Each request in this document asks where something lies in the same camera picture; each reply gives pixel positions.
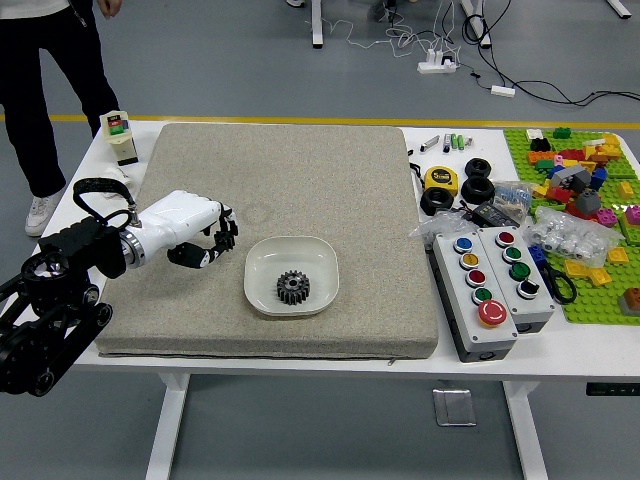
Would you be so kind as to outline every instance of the yellow tape measure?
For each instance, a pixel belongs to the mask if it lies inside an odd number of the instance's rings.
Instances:
[[[429,187],[444,188],[455,197],[458,194],[458,175],[447,167],[431,167],[424,175],[424,189]]]

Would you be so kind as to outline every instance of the gray floor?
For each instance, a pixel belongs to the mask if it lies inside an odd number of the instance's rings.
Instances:
[[[325,0],[324,16],[353,21],[353,40],[383,39],[386,26],[367,20],[373,3]],[[506,5],[487,3],[489,21]],[[432,28],[436,10],[436,2],[399,0],[414,31]],[[620,20],[604,0],[514,1],[492,31],[496,60],[512,78],[551,81],[573,99],[595,90],[638,92],[638,64],[626,58],[640,36],[635,13]],[[461,16],[456,7],[457,44]],[[345,25],[313,50],[309,17],[310,9],[283,0],[139,0],[98,23],[108,76],[131,115],[622,122],[633,125],[614,131],[640,152],[638,102],[614,97],[576,108],[522,92],[497,98],[478,88],[468,69],[419,75],[424,55],[417,46],[401,59],[387,45],[350,46]],[[462,61],[480,82],[497,83],[475,48],[462,45]],[[80,113],[46,54],[42,63],[50,112]],[[89,130],[56,122],[55,131],[70,177]],[[2,128],[0,165],[3,282],[35,243],[23,231],[31,196]],[[433,418],[433,382],[195,378],[174,478],[520,477],[499,384],[470,385],[479,427],[444,430]],[[583,392],[583,384],[544,384],[531,395],[550,478],[637,478],[637,401]],[[0,478],[142,478],[162,395],[153,375],[72,372],[43,399],[0,396]]]

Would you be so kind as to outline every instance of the lego baseplate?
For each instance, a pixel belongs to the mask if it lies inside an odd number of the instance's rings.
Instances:
[[[538,172],[534,165],[527,161],[530,141],[527,138],[526,130],[513,129],[504,131],[511,158],[515,164],[516,171],[521,180],[542,184],[546,178],[544,172]],[[553,131],[545,131],[545,138],[548,138],[554,150],[580,149],[582,142],[587,140],[597,140],[602,137],[602,132],[571,132],[568,139],[553,138]],[[619,160],[612,160],[607,164],[608,179],[600,188],[602,206],[612,208],[618,219],[621,218],[624,209],[628,205],[640,204],[640,180],[633,167],[623,156]],[[627,181],[631,185],[634,193],[630,199],[622,199],[618,194],[618,184]],[[618,306],[618,298],[627,288],[640,287],[640,229],[628,244],[625,241],[620,243],[624,247],[629,263],[614,265],[605,263],[605,269],[613,281],[606,285],[595,287],[588,279],[575,278],[574,282],[578,289],[578,298],[570,305],[564,305],[565,316],[572,323],[597,323],[603,325],[640,325],[640,317],[625,316]],[[559,255],[548,255],[549,263],[558,270],[564,270],[564,258]]]

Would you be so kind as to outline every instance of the desk leg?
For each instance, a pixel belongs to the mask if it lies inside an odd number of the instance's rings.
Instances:
[[[607,0],[620,18],[631,18],[631,12],[627,10],[620,0]]]
[[[311,0],[313,48],[322,48],[322,0]]]
[[[160,379],[167,386],[167,391],[164,394],[156,438],[153,441],[153,449],[147,468],[147,480],[168,480],[171,474],[173,453],[180,432],[180,421],[184,401],[187,398],[189,377],[190,375],[185,373],[160,374]]]
[[[460,0],[460,5],[462,5],[467,17],[470,17],[471,15],[480,15],[480,17],[473,17],[470,22],[473,27],[473,31],[476,32],[476,36],[480,38],[484,31],[484,18],[482,18],[482,3],[484,0],[476,1],[478,3],[476,3],[475,7],[473,6],[472,0]],[[489,34],[485,35],[482,41],[480,41],[480,46],[482,48],[489,48],[491,46],[491,38],[489,38]]]
[[[520,454],[522,473],[527,480],[547,480],[548,478],[528,398],[529,393],[535,390],[538,383],[502,382]]]

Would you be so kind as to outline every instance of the square bowl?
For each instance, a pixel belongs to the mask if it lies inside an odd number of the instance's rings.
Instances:
[[[276,284],[284,273],[298,271],[309,279],[309,297],[287,305]],[[260,312],[274,316],[312,315],[331,304],[338,293],[338,258],[324,240],[316,237],[271,237],[256,243],[247,254],[244,292]]]

